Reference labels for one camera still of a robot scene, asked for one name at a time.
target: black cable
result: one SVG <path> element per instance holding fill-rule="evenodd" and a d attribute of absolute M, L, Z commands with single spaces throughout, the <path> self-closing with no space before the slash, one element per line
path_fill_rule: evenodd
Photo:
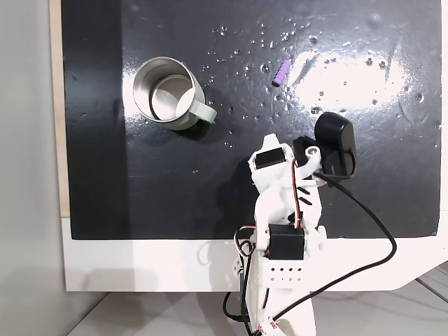
<path fill-rule="evenodd" d="M 224 301 L 223 301 L 223 312 L 224 312 L 224 315 L 226 315 L 229 319 L 232 319 L 233 321 L 242 322 L 243 321 L 243 316 L 241 316 L 241 315 L 232 315 L 231 313 L 229 313 L 227 311 L 227 301 L 229 300 L 230 294 L 232 294 L 232 292 L 227 292 L 227 294 L 225 294 L 225 297 L 224 297 Z"/>
<path fill-rule="evenodd" d="M 251 252 L 252 243 L 249 240 L 245 240 L 245 241 L 243 241 L 240 244 L 241 249 L 246 244 L 249 244 L 249 252 Z M 243 257 L 239 256 L 239 259 L 241 260 L 241 267 L 244 268 L 244 259 L 243 259 Z M 227 301 L 229 300 L 230 294 L 232 294 L 232 292 L 227 292 L 227 294 L 225 294 L 225 297 L 224 297 L 224 301 L 223 301 L 223 312 L 224 312 L 224 315 L 226 315 L 229 319 L 232 319 L 233 321 L 243 322 L 243 316 L 242 315 L 232 315 L 231 313 L 229 313 L 227 311 Z"/>
<path fill-rule="evenodd" d="M 269 289 L 267 288 L 266 289 L 266 294 L 265 294 L 265 300 L 263 301 L 263 306 L 262 306 L 263 309 L 266 308 L 268 297 L 269 297 Z"/>
<path fill-rule="evenodd" d="M 289 305 L 287 308 L 285 308 L 284 310 L 280 311 L 276 316 L 274 316 L 273 320 L 278 320 L 280 319 L 284 314 L 286 314 L 287 312 L 289 312 L 292 308 L 300 305 L 302 302 L 314 298 L 315 296 L 321 294 L 323 291 L 326 291 L 327 289 L 329 289 L 330 287 L 334 286 L 335 284 L 338 284 L 339 282 L 348 279 L 349 277 L 352 277 L 353 275 L 360 273 L 362 271 L 368 270 L 370 268 L 376 267 L 376 266 L 380 266 L 384 263 L 387 263 L 390 259 L 392 259 L 392 257 L 395 255 L 396 251 L 397 251 L 397 243 L 395 241 L 395 239 L 393 238 L 392 234 L 387 230 L 386 226 L 384 226 L 383 222 L 381 221 L 381 219 L 378 218 L 378 216 L 366 205 L 364 204 L 362 201 L 360 201 L 355 195 L 353 195 L 349 190 L 347 190 L 346 188 L 344 188 L 342 185 L 340 185 L 338 182 L 333 181 L 331 178 L 328 178 L 325 175 L 322 175 L 320 173 L 314 173 L 314 175 L 316 177 L 319 177 L 320 179 L 326 181 L 327 183 L 333 185 L 334 187 L 336 187 L 336 189 L 338 189 L 339 191 L 341 191 L 342 193 L 344 193 L 345 195 L 347 195 L 348 197 L 350 197 L 355 203 L 357 203 L 357 205 L 359 205 L 361 208 L 363 208 L 363 210 L 374 220 L 374 222 L 376 224 L 378 224 L 379 228 L 381 229 L 381 231 L 386 235 L 386 237 L 389 239 L 389 241 L 392 244 L 392 251 L 383 259 L 377 261 L 377 262 L 373 262 L 369 265 L 366 266 L 362 266 L 359 267 L 358 269 L 355 269 L 354 271 L 351 271 L 347 274 L 345 274 L 344 276 L 341 276 L 340 278 L 331 281 L 330 283 L 327 283 L 324 287 L 319 288 L 318 290 L 316 290 L 313 293 L 310 293 L 304 297 L 302 297 L 300 300 L 294 302 L 293 304 Z M 259 330 L 257 330 L 254 334 L 254 336 L 261 336 L 261 332 Z"/>
<path fill-rule="evenodd" d="M 356 173 L 356 158 L 355 158 L 355 154 L 351 150 L 349 152 L 347 152 L 347 153 L 350 154 L 351 161 L 353 162 L 353 169 L 351 170 L 351 174 L 350 175 L 343 176 L 343 175 L 331 175 L 331 174 L 320 174 L 320 173 L 319 173 L 319 175 L 322 175 L 322 176 L 325 176 L 325 177 L 330 177 L 332 179 L 339 179 L 339 180 L 347 180 L 347 179 L 351 179 L 353 176 L 355 176 L 355 173 Z"/>
<path fill-rule="evenodd" d="M 241 315 L 243 317 L 244 326 L 246 327 L 247 334 L 252 336 L 252 330 L 249 325 L 248 316 L 244 313 L 246 311 L 246 291 L 247 291 L 247 281 L 249 279 L 249 270 L 251 268 L 252 252 L 255 247 L 252 247 L 249 256 L 247 258 L 246 274 L 244 276 L 243 293 L 241 294 Z"/>

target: white wall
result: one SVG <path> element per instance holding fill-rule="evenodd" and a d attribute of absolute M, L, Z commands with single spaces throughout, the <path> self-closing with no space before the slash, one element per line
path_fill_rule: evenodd
<path fill-rule="evenodd" d="M 62 272 L 48 0 L 0 3 L 0 335 L 67 335 L 102 297 Z"/>

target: red wire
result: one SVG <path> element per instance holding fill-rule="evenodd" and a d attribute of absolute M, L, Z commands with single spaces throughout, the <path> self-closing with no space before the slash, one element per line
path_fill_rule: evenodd
<path fill-rule="evenodd" d="M 297 195 L 297 186 L 295 184 L 295 162 L 296 159 L 294 158 L 291 162 L 291 174 L 293 175 L 293 194 L 294 194 L 294 200 L 295 200 L 295 208 L 297 212 L 297 218 L 295 219 L 295 228 L 300 228 L 300 205 L 299 205 L 299 197 Z"/>

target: white base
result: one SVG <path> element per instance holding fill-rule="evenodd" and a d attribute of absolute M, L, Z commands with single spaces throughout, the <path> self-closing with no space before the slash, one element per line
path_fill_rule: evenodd
<path fill-rule="evenodd" d="M 232 240 L 73 240 L 62 219 L 68 291 L 238 291 L 232 273 Z M 361 272 L 332 291 L 390 291 L 448 260 L 448 210 L 435 237 L 397 239 L 398 252 L 385 265 Z M 387 239 L 328 239 L 318 267 L 304 279 L 316 290 L 357 267 L 383 258 Z"/>

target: white robotic arm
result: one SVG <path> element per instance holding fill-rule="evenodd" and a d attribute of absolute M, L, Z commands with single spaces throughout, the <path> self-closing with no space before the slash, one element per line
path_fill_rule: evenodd
<path fill-rule="evenodd" d="M 294 140 L 295 152 L 280 144 L 275 134 L 267 135 L 262 148 L 248 161 L 260 196 L 255 203 L 255 225 L 243 227 L 255 229 L 250 241 L 240 245 L 238 232 L 235 234 L 240 256 L 234 271 L 244 274 L 240 318 L 250 335 L 315 336 L 309 299 L 359 272 L 388 262 L 397 250 L 395 239 L 378 216 L 335 181 L 351 178 L 356 170 L 353 125 L 340 115 L 323 113 L 314 135 L 315 140 L 307 136 Z M 325 228 L 318 226 L 322 210 L 318 187 L 325 183 L 357 203 L 387 236 L 392 249 L 385 258 L 310 293 L 313 269 L 322 259 L 327 239 Z M 248 253 L 242 250 L 243 245 L 249 245 Z"/>
<path fill-rule="evenodd" d="M 257 167 L 256 157 L 280 148 L 285 160 L 267 167 Z M 323 226 L 317 229 L 321 217 L 321 201 L 318 183 L 315 179 L 306 179 L 321 169 L 321 154 L 316 146 L 309 147 L 306 152 L 308 162 L 304 166 L 293 164 L 293 151 L 290 146 L 280 144 L 275 134 L 267 135 L 262 148 L 255 152 L 249 160 L 252 179 L 260 192 L 255 203 L 255 252 L 248 278 L 246 304 L 253 330 L 261 330 L 269 335 L 269 329 L 276 324 L 269 316 L 309 293 L 307 274 L 312 264 L 319 259 L 326 240 Z M 295 170 L 295 187 L 300 196 L 300 213 L 295 213 L 295 196 L 291 169 Z M 288 220 L 291 214 L 300 216 L 300 227 L 304 232 L 302 260 L 273 260 L 268 258 L 270 247 L 270 225 L 291 225 Z M 287 313 L 278 321 L 277 334 L 314 336 L 314 313 L 309 300 L 293 312 Z"/>

